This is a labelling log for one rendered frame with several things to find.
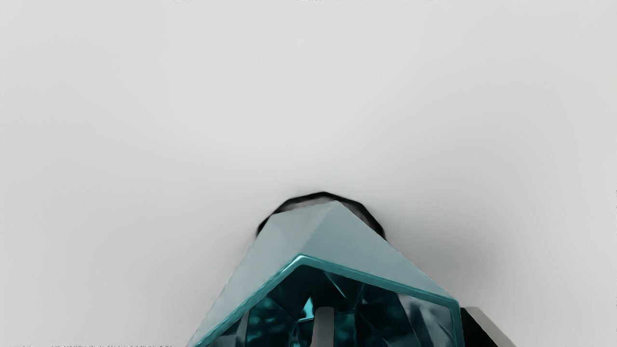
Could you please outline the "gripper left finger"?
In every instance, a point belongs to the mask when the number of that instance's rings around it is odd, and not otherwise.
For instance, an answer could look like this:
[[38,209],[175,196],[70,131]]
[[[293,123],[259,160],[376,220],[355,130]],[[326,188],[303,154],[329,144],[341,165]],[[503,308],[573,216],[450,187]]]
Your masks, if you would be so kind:
[[334,318],[335,310],[331,306],[315,311],[311,347],[334,347]]

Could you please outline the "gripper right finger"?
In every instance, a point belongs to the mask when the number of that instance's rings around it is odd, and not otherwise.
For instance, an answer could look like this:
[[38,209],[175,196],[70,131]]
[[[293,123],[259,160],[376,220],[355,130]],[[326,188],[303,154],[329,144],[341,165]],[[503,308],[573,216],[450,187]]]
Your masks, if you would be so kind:
[[479,307],[460,311],[465,347],[517,347]]

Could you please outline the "teal faceted mug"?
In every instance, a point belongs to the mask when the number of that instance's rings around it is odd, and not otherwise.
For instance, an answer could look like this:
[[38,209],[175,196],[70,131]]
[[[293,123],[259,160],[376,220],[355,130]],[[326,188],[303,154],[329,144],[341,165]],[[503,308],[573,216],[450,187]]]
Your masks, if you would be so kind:
[[453,296],[342,203],[272,215],[187,347],[465,347]]

